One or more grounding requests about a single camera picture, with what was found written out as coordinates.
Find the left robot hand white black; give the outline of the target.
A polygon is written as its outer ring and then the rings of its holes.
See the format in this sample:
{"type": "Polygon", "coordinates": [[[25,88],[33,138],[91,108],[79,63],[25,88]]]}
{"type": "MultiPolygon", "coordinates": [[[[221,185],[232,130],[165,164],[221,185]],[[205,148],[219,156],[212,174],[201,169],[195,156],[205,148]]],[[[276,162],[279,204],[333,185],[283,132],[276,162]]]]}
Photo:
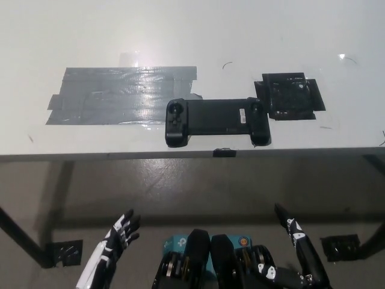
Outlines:
{"type": "Polygon", "coordinates": [[[141,216],[133,209],[122,214],[97,244],[85,265],[76,288],[109,288],[117,263],[129,245],[138,239],[141,216]]]}

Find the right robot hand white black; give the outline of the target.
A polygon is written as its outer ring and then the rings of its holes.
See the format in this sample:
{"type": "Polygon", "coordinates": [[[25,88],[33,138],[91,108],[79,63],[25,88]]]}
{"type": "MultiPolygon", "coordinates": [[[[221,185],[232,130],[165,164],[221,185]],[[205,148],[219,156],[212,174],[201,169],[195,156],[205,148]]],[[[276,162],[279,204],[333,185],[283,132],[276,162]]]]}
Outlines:
{"type": "Polygon", "coordinates": [[[259,263],[258,277],[275,288],[331,288],[321,259],[296,218],[278,203],[274,205],[274,211],[291,239],[302,272],[259,263]]]}

